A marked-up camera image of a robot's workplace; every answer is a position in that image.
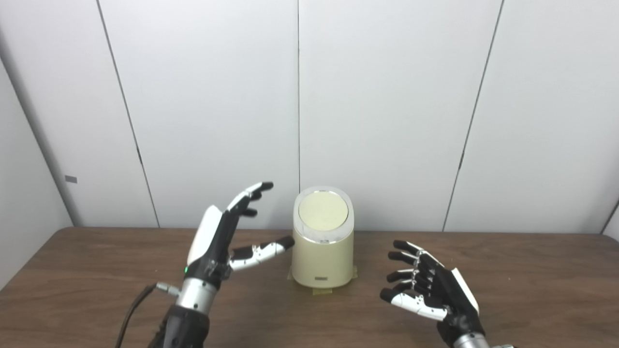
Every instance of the silver metal wrist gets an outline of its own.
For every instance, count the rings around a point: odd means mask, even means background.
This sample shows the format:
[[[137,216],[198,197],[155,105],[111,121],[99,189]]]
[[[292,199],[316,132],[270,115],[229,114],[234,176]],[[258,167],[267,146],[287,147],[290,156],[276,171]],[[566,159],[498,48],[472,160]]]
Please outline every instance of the silver metal wrist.
[[[176,299],[176,305],[208,315],[216,294],[217,289],[213,285],[201,279],[187,278]]]

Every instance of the white wall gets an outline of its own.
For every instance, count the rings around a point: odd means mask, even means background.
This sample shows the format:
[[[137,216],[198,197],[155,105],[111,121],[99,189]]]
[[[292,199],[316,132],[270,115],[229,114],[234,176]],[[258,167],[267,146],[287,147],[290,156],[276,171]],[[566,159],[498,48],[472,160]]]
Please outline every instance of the white wall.
[[[0,62],[0,289],[67,226],[69,214]]]
[[[600,233],[619,197],[619,2],[505,2],[447,231]]]
[[[162,227],[258,181],[241,227],[290,228],[298,194],[297,2],[102,0]]]
[[[301,188],[356,228],[440,231],[500,1],[301,0]]]
[[[157,226],[96,1],[1,1],[0,51],[75,223]]]

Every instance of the small label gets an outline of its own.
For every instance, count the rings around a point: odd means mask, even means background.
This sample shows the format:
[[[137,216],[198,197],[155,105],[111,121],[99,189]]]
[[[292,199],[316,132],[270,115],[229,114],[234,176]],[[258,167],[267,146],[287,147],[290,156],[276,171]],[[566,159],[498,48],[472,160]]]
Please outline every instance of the small label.
[[[64,176],[64,181],[66,181],[68,183],[77,184],[77,177],[76,176],[65,175]]]

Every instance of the metal connector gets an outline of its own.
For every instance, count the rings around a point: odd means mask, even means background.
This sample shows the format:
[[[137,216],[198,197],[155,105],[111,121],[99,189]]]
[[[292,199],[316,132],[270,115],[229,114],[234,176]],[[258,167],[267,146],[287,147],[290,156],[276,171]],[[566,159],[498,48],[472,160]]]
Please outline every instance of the metal connector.
[[[158,282],[157,288],[165,292],[166,294],[174,296],[174,297],[178,297],[181,294],[181,290],[179,288],[172,286],[170,284]]]

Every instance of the cylindrical container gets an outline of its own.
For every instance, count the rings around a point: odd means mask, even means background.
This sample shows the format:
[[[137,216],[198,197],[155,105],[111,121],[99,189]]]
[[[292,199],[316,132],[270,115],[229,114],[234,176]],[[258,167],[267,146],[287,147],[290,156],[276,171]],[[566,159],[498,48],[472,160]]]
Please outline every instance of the cylindrical container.
[[[292,276],[307,287],[328,289],[353,276],[355,214],[340,189],[315,186],[301,192],[293,211]]]

